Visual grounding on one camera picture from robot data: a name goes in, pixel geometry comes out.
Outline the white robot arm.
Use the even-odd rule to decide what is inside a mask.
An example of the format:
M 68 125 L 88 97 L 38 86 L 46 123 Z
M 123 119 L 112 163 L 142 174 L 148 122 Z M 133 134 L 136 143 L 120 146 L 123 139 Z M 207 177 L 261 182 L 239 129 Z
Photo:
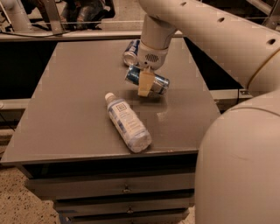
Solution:
M 200 0 L 138 0 L 145 12 L 143 66 L 163 65 L 175 31 L 224 74 L 206 73 L 221 95 L 246 90 L 207 129 L 195 172 L 196 224 L 280 224 L 279 33 Z M 151 63 L 145 57 L 156 54 Z

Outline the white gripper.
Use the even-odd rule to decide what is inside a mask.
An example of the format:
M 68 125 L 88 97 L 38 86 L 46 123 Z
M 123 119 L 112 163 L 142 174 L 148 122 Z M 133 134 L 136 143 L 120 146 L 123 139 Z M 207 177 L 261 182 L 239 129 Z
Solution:
M 168 49 L 157 50 L 140 42 L 137 52 L 137 60 L 139 66 L 144 68 L 144 70 L 141 70 L 139 74 L 139 96 L 148 96 L 155 80 L 155 74 L 152 69 L 158 70 L 165 63 L 167 53 Z

